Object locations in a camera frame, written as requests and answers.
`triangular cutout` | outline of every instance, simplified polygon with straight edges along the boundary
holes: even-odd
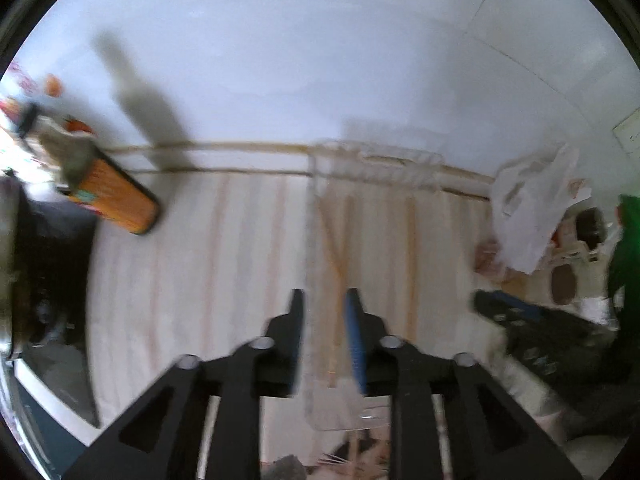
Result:
[[[525,431],[484,384],[478,385],[478,400],[495,452],[503,452],[525,441]]]
[[[120,432],[119,439],[121,443],[135,447],[145,453],[151,453],[160,437],[162,422],[169,410],[173,396],[173,388],[164,388],[158,396]]]

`orange label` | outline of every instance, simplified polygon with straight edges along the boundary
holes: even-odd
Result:
[[[89,173],[70,198],[90,205],[132,233],[144,232],[158,214],[158,205],[153,200],[100,158],[94,160]]]

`green object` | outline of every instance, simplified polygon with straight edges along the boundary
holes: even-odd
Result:
[[[618,208],[622,238],[613,251],[607,277],[607,297],[624,290],[617,342],[640,340],[640,198],[621,195]]]

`white plastic bag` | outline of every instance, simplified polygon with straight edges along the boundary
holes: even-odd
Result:
[[[570,180],[579,150],[568,144],[556,152],[537,153],[500,170],[490,198],[498,260],[531,274],[564,212],[572,202]]]

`white wall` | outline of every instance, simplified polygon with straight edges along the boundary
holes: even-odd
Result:
[[[105,35],[149,85],[133,122]],[[368,136],[494,174],[567,137],[599,190],[638,177],[611,129],[640,72],[587,0],[59,0],[17,60],[60,76],[106,146]]]

